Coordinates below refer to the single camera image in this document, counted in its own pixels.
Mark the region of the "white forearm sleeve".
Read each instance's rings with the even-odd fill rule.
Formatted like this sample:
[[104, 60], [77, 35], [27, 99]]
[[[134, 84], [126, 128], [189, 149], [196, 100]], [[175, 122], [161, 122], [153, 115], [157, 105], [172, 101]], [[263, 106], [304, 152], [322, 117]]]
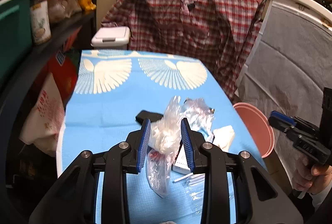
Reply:
[[321, 192], [318, 194], [310, 194], [312, 198], [312, 205], [314, 206], [315, 210], [318, 210], [320, 205], [323, 203], [325, 198], [327, 197], [327, 194], [330, 192], [330, 189], [332, 187], [332, 181], [325, 187]]

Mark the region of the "person's right hand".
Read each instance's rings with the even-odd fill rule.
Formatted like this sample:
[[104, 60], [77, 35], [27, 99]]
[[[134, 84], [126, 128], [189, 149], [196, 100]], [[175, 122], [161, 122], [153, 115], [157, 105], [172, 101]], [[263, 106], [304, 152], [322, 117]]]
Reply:
[[306, 156], [299, 157], [296, 161], [292, 178], [292, 187], [298, 191], [307, 190], [310, 194], [319, 194], [331, 183], [330, 165], [313, 165], [309, 168]]

